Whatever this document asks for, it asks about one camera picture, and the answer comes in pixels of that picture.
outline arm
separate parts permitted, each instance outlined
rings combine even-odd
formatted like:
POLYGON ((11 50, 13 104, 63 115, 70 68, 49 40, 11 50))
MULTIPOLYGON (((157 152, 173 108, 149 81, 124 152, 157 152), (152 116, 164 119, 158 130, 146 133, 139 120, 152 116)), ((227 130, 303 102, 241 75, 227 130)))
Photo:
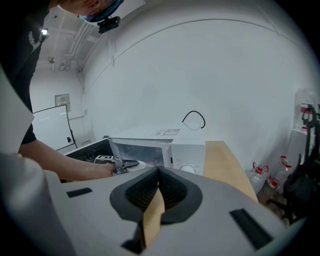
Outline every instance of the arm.
POLYGON ((60 179, 86 181, 112 176, 113 164, 94 164, 67 157, 39 140, 22 144, 19 153, 36 161, 44 170, 55 172, 60 179))

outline black t-shirt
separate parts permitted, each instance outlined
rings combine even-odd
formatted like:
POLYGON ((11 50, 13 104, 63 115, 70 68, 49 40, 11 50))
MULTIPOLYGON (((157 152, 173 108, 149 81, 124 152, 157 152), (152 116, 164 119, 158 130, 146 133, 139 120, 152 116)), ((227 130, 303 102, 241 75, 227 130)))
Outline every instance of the black t-shirt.
MULTIPOLYGON (((6 7, 7 10, 14 10, 14 17, 11 16, 12 22, 5 25, 2 31, 7 41, 1 50, 0 61, 15 92, 32 112, 29 88, 39 59, 43 40, 41 30, 50 0, 12 2, 18 6, 6 7)), ((31 125, 22 144, 35 140, 31 125)))

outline ceiling pipe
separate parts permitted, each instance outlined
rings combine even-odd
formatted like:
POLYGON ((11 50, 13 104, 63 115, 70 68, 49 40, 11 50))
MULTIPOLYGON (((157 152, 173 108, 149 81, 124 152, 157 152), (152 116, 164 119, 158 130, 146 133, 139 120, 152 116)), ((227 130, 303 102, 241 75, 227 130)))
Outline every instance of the ceiling pipe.
POLYGON ((81 25, 81 28, 76 36, 76 39, 73 41, 73 43, 71 45, 69 53, 64 55, 64 56, 66 56, 66 59, 64 61, 64 68, 63 68, 64 71, 67 70, 67 63, 69 61, 69 58, 75 54, 76 48, 78 47, 79 42, 82 40, 83 36, 87 32, 89 26, 90 26, 89 23, 83 22, 83 24, 81 25))
POLYGON ((82 41, 80 42, 78 48, 76 49, 74 55, 77 56, 77 54, 81 51, 82 47, 84 46, 84 42, 87 41, 88 37, 90 36, 91 32, 95 29, 96 27, 92 26, 90 29, 88 29, 87 33, 85 36, 83 36, 82 41))
POLYGON ((66 14, 67 14, 67 13, 65 12, 64 15, 62 16, 62 19, 61 19, 61 22, 60 22, 60 25, 59 25, 58 33, 57 33, 57 35, 56 35, 55 42, 54 42, 53 56, 56 55, 56 50, 57 50, 57 44, 58 44, 58 40, 59 40, 59 35, 60 35, 60 31, 61 31, 62 25, 64 24, 64 21, 65 21, 65 18, 66 18, 66 14))
POLYGON ((100 42, 100 40, 102 39, 103 35, 101 35, 99 37, 99 39, 94 43, 94 45, 92 46, 92 48, 90 49, 90 51, 88 52, 88 54, 86 55, 86 57, 84 58, 84 61, 82 62, 82 65, 80 67, 80 71, 82 72, 85 65, 86 65, 86 62, 87 62, 87 59, 90 57, 92 51, 94 50, 94 48, 96 47, 96 45, 100 42))
POLYGON ((69 53, 71 53, 73 48, 75 47, 75 44, 76 44, 77 40, 79 39, 81 33, 83 32, 85 26, 86 26, 86 22, 83 22, 81 27, 79 28, 78 32, 75 35, 75 38, 74 38, 74 40, 72 42, 72 45, 71 45, 70 50, 69 50, 69 53))

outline plastic bottle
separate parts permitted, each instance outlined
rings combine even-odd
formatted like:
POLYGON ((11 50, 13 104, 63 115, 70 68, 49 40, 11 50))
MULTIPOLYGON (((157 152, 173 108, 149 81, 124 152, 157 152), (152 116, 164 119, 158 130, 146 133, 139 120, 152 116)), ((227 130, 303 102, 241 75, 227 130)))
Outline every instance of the plastic bottle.
POLYGON ((255 162, 253 162, 253 172, 251 172, 248 178, 256 195, 264 186, 268 175, 269 167, 267 165, 261 168, 257 166, 255 162))
POLYGON ((310 116, 311 114, 309 114, 306 109, 308 108, 308 105, 312 105, 313 107, 315 107, 315 95, 316 93, 306 88, 299 88, 296 91, 294 96, 294 129, 300 131, 306 130, 306 127, 304 126, 304 123, 302 121, 302 116, 303 114, 309 115, 309 119, 312 119, 312 116, 310 116))
POLYGON ((274 190, 282 194, 284 191, 284 184, 291 173, 291 165, 288 165, 288 160, 285 156, 281 156, 281 166, 274 177, 269 177, 267 183, 274 190))

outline person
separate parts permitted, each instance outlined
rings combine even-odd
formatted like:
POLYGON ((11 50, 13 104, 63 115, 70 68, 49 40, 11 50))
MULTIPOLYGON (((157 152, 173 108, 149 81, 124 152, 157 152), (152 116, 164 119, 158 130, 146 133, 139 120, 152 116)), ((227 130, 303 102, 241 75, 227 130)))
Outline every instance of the person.
MULTIPOLYGON (((98 22, 113 13, 122 0, 28 0, 6 1, 3 6, 7 21, 3 26, 6 35, 5 50, 1 51, 1 65, 17 95, 32 112, 30 82, 41 50, 42 28, 51 8, 56 6, 89 22, 98 22)), ((57 173, 62 180, 84 181, 111 177, 113 164, 94 164, 69 158, 36 139, 31 125, 26 132, 19 153, 36 161, 42 169, 57 173)))

